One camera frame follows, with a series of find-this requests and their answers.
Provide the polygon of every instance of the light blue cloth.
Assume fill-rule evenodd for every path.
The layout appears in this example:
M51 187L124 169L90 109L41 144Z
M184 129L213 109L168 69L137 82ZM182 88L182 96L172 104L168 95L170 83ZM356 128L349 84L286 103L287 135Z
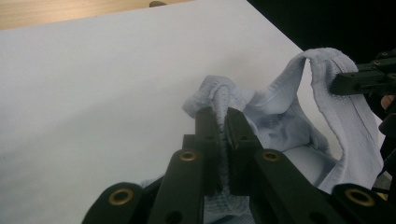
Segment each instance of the light blue cloth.
M311 63L311 85L318 109L343 149L339 161L332 158L326 137L309 121L298 102L296 92L305 59ZM199 109L212 106L222 131L228 107L243 111L262 146L285 153L314 186L328 193L343 183L369 189L383 166L374 115L362 95L337 96L328 91L336 74L355 71L356 65L336 49L310 49L294 57L262 91L237 87L227 77L206 77L183 109L194 118ZM223 145L220 175L224 191L205 198L205 223L254 223L248 197L230 194L227 167Z

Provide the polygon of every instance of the white surface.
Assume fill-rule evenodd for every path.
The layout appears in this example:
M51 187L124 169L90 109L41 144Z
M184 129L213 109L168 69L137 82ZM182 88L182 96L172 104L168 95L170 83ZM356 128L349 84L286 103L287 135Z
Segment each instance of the white surface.
M262 89L299 52L244 0L1 31L0 223L80 223L107 187L165 171L205 76ZM309 81L301 104L331 136Z

